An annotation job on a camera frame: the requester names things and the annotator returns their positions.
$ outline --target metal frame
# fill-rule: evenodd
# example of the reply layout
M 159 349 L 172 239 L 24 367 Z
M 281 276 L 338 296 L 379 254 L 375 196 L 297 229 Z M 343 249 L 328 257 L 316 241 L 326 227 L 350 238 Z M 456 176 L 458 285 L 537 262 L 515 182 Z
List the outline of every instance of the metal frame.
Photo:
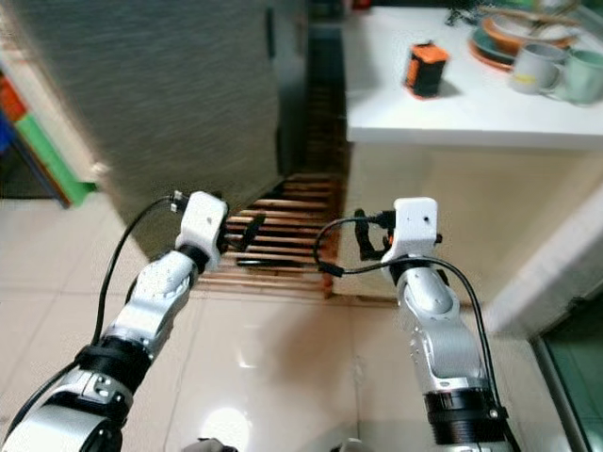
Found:
M 567 442 L 574 452 L 592 452 L 545 340 L 542 335 L 540 335 L 530 340 L 530 344 L 534 350 L 534 355 L 536 356 L 536 361 L 543 373 L 543 377 L 545 378 L 548 391 L 553 399 L 559 418 L 562 421 Z

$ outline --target white wall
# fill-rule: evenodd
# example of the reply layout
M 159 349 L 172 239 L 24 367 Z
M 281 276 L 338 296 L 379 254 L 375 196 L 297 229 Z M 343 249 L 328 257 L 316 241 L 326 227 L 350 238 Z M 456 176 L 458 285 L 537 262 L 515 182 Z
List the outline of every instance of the white wall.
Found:
M 603 185 L 567 215 L 557 231 L 484 311 L 492 331 L 530 337 L 566 313 L 573 297 L 588 298 L 603 283 Z
M 465 272 L 488 303 L 602 182 L 603 153 L 355 143 L 344 215 L 391 209 L 399 197 L 435 198 L 444 235 L 437 255 Z M 338 259 L 360 264 L 352 228 L 341 235 Z M 334 291 L 395 296 L 377 272 L 336 280 Z

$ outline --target blue object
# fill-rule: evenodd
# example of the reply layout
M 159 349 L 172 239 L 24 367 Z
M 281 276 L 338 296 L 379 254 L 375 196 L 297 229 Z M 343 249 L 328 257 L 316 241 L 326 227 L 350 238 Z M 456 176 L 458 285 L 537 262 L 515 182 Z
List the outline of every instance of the blue object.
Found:
M 8 122 L 4 113 L 0 110 L 0 155 L 6 151 L 14 135 L 15 133 L 12 130 L 10 122 Z
M 480 49 L 480 52 L 485 54 L 490 59 L 504 64 L 513 64 L 515 57 L 513 55 L 501 52 L 498 50 L 495 42 L 490 38 L 481 26 L 477 27 L 473 32 L 471 39 L 475 42 L 475 45 Z

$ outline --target wooden floor grate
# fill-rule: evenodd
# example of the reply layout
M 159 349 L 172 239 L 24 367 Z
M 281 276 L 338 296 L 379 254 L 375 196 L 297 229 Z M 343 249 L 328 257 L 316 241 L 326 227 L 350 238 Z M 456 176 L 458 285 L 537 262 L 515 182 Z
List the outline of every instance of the wooden floor grate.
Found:
M 227 238 L 238 241 L 257 214 L 266 221 L 243 252 L 229 249 L 220 270 L 204 276 L 212 290 L 285 293 L 321 299 L 331 295 L 329 275 L 317 272 L 312 247 L 320 228 L 338 214 L 340 186 L 331 175 L 300 174 L 227 221 Z M 333 242 L 321 254 L 334 257 Z

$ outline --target orange device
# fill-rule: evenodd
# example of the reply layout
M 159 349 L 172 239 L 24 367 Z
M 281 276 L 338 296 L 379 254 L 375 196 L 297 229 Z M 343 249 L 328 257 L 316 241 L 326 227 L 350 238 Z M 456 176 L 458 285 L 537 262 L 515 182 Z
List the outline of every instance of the orange device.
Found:
M 419 99 L 437 97 L 447 60 L 446 50 L 431 41 L 414 45 L 404 85 Z

